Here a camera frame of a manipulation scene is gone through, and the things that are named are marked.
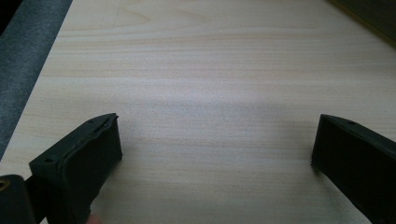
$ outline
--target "light wood surface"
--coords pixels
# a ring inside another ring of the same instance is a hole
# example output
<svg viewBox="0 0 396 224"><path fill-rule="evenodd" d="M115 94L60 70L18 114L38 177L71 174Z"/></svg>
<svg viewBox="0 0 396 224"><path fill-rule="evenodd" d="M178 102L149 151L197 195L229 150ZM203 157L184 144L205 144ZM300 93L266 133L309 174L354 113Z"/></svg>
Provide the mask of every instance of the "light wood surface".
<svg viewBox="0 0 396 224"><path fill-rule="evenodd" d="M120 116L109 223L368 223L310 155L319 115L396 140L396 50L328 1L74 0L0 175Z"/></svg>

